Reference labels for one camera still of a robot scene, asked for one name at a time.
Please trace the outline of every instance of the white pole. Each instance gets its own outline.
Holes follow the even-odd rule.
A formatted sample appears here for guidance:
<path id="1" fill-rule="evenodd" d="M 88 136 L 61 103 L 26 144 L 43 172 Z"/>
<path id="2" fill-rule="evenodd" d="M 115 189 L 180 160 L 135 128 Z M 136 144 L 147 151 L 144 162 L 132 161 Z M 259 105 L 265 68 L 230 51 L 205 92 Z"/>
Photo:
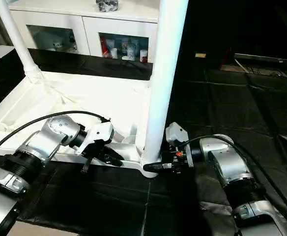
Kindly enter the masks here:
<path id="1" fill-rule="evenodd" d="M 32 76 L 35 74 L 37 74 L 37 76 L 41 76 L 41 71 L 39 67 L 34 63 L 30 52 L 27 49 L 17 28 L 17 25 L 10 14 L 6 0 L 0 0 L 0 17 L 20 57 L 20 60 L 24 65 L 25 74 L 27 75 L 30 73 Z"/>
<path id="2" fill-rule="evenodd" d="M 188 0 L 161 0 L 142 164 L 156 162 L 164 134 Z"/>

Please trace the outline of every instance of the black table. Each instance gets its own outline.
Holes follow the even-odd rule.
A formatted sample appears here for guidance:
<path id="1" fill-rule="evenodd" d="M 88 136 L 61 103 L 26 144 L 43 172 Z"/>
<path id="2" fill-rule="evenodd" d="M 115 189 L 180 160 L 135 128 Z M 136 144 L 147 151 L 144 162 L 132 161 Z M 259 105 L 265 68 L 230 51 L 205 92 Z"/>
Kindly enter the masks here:
<path id="1" fill-rule="evenodd" d="M 31 54 L 45 71 L 148 80 L 152 69 L 151 64 L 90 56 Z M 0 102 L 23 77 L 15 51 L 0 60 Z M 179 123 L 190 137 L 229 135 L 258 158 L 287 197 L 287 78 L 199 67 L 177 71 L 167 121 Z M 88 235 L 176 236 L 190 235 L 190 228 L 195 235 L 233 233 L 226 196 L 205 164 L 180 177 L 185 184 L 172 175 L 147 179 L 136 170 L 100 166 L 82 175 L 81 168 L 48 165 L 23 200 L 19 220 Z"/>

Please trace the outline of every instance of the red bottle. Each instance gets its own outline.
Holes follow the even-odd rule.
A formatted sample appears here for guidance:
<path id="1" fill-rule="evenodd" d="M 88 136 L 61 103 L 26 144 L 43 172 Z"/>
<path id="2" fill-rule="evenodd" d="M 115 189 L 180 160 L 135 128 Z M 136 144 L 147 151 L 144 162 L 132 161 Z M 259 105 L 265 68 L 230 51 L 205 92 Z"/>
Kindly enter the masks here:
<path id="1" fill-rule="evenodd" d="M 102 47 L 102 56 L 104 58 L 109 58 L 110 57 L 109 50 L 106 46 L 105 38 L 103 36 L 100 37 L 100 42 L 101 42 L 101 47 Z"/>

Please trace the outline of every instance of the cabinet top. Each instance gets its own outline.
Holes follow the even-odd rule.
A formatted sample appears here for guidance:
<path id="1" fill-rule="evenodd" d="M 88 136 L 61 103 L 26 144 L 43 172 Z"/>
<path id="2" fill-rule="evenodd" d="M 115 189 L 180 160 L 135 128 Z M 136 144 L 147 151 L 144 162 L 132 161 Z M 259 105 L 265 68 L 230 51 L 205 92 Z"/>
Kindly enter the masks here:
<path id="1" fill-rule="evenodd" d="M 95 0 L 13 0 L 9 9 L 157 23 L 159 4 L 160 0 L 119 0 L 118 11 L 100 12 Z"/>

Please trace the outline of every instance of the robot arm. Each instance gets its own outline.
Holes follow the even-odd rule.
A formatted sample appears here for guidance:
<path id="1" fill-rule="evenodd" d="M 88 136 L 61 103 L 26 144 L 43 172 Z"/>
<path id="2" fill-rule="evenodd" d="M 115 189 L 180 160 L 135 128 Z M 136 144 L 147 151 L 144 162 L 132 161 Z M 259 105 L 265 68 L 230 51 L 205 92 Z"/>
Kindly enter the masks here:
<path id="1" fill-rule="evenodd" d="M 233 142 L 228 136 L 222 137 Z M 217 174 L 242 235 L 287 236 L 286 226 L 234 148 L 214 138 L 201 139 L 200 147 Z"/>
<path id="2" fill-rule="evenodd" d="M 0 236 L 10 231 L 19 214 L 18 200 L 60 146 L 70 146 L 89 162 L 95 157 L 106 164 L 122 165 L 123 158 L 105 146 L 114 135 L 110 122 L 97 124 L 87 132 L 84 129 L 69 116 L 53 117 L 40 131 L 30 135 L 13 155 L 6 155 L 0 168 Z"/>
<path id="3" fill-rule="evenodd" d="M 171 170 L 180 174 L 189 168 L 189 159 L 206 161 L 217 174 L 232 208 L 232 215 L 240 229 L 240 236 L 287 236 L 287 227 L 274 207 L 265 198 L 264 190 L 255 181 L 243 158 L 226 142 L 215 138 L 200 139 L 200 148 L 180 147 L 188 140 L 187 132 L 177 123 L 166 130 L 170 151 L 161 153 L 161 162 L 145 165 L 150 172 Z M 228 141 L 232 139 L 218 135 Z"/>

